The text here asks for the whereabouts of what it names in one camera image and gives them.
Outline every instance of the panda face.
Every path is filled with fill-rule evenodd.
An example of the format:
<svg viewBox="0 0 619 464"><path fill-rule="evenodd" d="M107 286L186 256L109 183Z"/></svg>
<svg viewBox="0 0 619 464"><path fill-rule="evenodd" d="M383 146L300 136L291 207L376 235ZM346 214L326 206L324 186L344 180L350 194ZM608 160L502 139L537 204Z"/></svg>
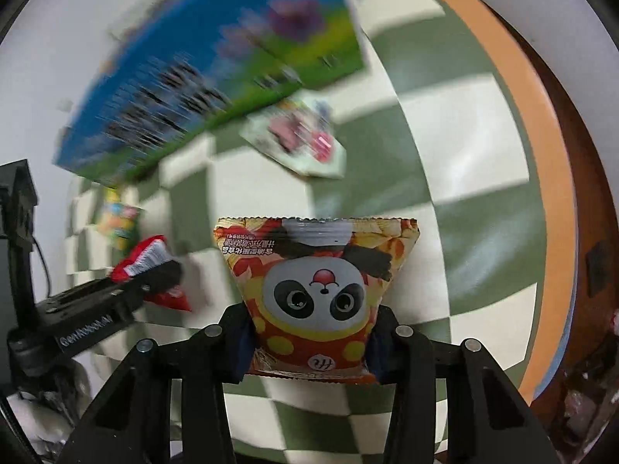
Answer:
<svg viewBox="0 0 619 464"><path fill-rule="evenodd" d="M368 318L363 277L341 258L303 257L274 265L264 277L262 300L274 317L307 330L346 330Z"/></svg>

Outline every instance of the red snack bag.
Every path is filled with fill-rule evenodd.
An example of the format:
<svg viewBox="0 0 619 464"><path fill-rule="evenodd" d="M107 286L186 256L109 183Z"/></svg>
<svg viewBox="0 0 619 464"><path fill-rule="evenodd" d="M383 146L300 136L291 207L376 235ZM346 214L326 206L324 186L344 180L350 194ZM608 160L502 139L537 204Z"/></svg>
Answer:
<svg viewBox="0 0 619 464"><path fill-rule="evenodd" d="M121 283L171 259L165 236L154 235L138 243L131 250L129 257L117 264L109 276L115 283ZM147 296L145 300L169 309L191 312L187 295L180 286L175 286L165 293Z"/></svg>

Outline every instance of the purple flower print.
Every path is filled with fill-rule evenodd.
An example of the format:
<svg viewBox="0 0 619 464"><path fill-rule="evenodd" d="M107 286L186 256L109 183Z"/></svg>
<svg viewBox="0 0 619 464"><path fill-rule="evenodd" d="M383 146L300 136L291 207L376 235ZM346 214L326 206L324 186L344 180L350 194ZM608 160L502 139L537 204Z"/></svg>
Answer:
<svg viewBox="0 0 619 464"><path fill-rule="evenodd" d="M250 33L240 26L222 26L220 32L224 39L215 47L221 56L240 59L247 56L255 46Z"/></svg>
<svg viewBox="0 0 619 464"><path fill-rule="evenodd" d="M271 0L267 16L273 32L293 42L307 42L326 26L318 0Z"/></svg>

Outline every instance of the black cable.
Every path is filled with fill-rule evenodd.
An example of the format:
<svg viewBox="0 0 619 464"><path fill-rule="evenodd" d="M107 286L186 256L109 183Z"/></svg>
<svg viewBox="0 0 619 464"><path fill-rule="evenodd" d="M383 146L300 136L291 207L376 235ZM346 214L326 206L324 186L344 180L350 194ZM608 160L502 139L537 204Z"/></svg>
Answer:
<svg viewBox="0 0 619 464"><path fill-rule="evenodd" d="M32 444L26 438L24 434L24 430L22 426L19 425L17 417L13 413L13 409L11 409L9 402L7 401L4 393L0 392L0 416L6 422L6 425L9 427L13 436L19 443L19 446L15 448L12 446L12 449L16 452L19 452L18 456L20 460L18 461L20 464L41 464L42 460L35 452L35 449L32 447Z"/></svg>
<svg viewBox="0 0 619 464"><path fill-rule="evenodd" d="M45 262L45 257L43 256L43 252L41 251L41 246L39 246L38 242L35 239L35 236L32 236L32 240L35 243L36 246L36 250L39 253L39 258L41 258L41 264L43 266L43 270L45 271L45 278L47 279L47 294L45 295L46 298L49 298L51 295L51 277L50 277L50 270L47 268L47 263Z"/></svg>

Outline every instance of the green grass print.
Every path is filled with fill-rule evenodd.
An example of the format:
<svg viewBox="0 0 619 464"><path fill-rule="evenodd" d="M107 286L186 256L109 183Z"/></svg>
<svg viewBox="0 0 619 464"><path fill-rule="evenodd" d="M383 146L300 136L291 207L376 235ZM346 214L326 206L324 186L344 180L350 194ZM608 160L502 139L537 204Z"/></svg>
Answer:
<svg viewBox="0 0 619 464"><path fill-rule="evenodd" d="M292 43L277 36L271 36L264 39L264 45L276 57L264 50L255 50L251 58L243 65L242 71L230 80L231 83L243 87L234 95L234 100L228 105L226 111L205 119L201 125L181 140L169 142L163 148L145 156L143 162L124 173L123 179L132 181L139 177L164 156L187 144L204 131L216 129L228 120L273 104L293 94L301 87L320 89L363 68L363 59L346 8L329 12L326 16L326 29L305 44ZM328 67L320 59L323 56L335 57L336 63ZM275 89L262 89L254 83L254 79L258 76L280 73L284 64L295 69L303 82L302 86L295 82L288 82L282 83ZM130 148L121 148L103 156L97 162L84 165L77 170L77 174L92 181L110 179L118 172L120 165L131 158L133 153Z"/></svg>

